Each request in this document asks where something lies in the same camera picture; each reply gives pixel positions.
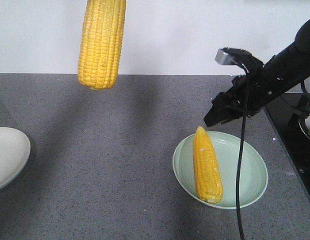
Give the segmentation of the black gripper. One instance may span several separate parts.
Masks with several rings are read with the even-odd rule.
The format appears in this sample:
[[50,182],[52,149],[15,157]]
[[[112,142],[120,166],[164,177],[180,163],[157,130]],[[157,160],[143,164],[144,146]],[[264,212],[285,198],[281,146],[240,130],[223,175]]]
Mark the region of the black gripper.
[[232,80],[232,87],[222,91],[212,100],[212,108],[204,116],[207,127],[237,120],[244,115],[254,116],[270,102],[272,71],[269,64],[253,70],[246,70]]

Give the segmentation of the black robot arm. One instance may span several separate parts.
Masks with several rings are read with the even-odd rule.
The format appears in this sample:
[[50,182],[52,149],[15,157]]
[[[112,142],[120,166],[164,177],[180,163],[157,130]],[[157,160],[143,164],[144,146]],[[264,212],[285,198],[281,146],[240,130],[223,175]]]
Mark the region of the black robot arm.
[[220,48],[215,56],[220,65],[245,71],[232,80],[232,87],[212,100],[204,117],[207,127],[256,115],[265,105],[310,77],[310,19],[298,30],[294,42],[263,63],[239,48]]

